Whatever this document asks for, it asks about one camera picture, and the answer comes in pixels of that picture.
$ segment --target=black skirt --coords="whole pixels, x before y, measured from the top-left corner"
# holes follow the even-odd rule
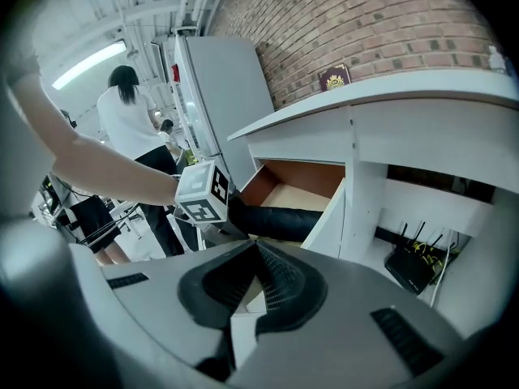
[[[99,199],[98,196],[92,196],[91,198],[88,198],[81,203],[77,203],[74,206],[71,206],[71,210],[74,212],[75,218],[78,220],[79,226],[83,230],[84,236],[88,238],[88,244],[91,244],[97,238],[103,236],[115,226],[115,224],[112,224],[109,228],[102,229],[99,233],[92,235],[103,226],[106,226],[110,222],[114,221],[105,204],[101,199]],[[121,231],[116,227],[100,241],[93,244],[90,249],[94,254],[96,254],[101,249],[104,249],[110,245],[120,234]]]

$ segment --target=bottle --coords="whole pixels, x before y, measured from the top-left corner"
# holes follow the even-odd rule
[[[504,58],[501,53],[497,51],[495,46],[489,46],[488,49],[490,50],[490,69],[496,74],[507,75],[506,65],[504,64]]]

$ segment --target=fluorescent light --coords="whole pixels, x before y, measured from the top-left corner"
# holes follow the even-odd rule
[[[127,46],[124,41],[119,41],[108,46],[107,48],[101,49],[99,52],[95,52],[93,55],[90,55],[88,58],[73,66],[58,79],[56,79],[56,81],[52,84],[53,88],[58,90],[62,89],[70,81],[76,79],[90,68],[94,67],[98,63],[105,61],[106,59],[109,59],[115,55],[119,55],[126,49]]]

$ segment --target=brick wall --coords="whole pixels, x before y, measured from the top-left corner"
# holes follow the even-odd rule
[[[320,92],[318,74],[340,62],[352,81],[488,69],[493,41],[468,0],[221,0],[209,34],[252,39],[277,109]]]

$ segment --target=white countertop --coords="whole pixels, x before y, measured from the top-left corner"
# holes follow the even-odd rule
[[[401,72],[365,79],[306,98],[227,137],[230,141],[311,113],[345,105],[409,98],[477,100],[519,109],[519,90],[505,75],[477,70]]]

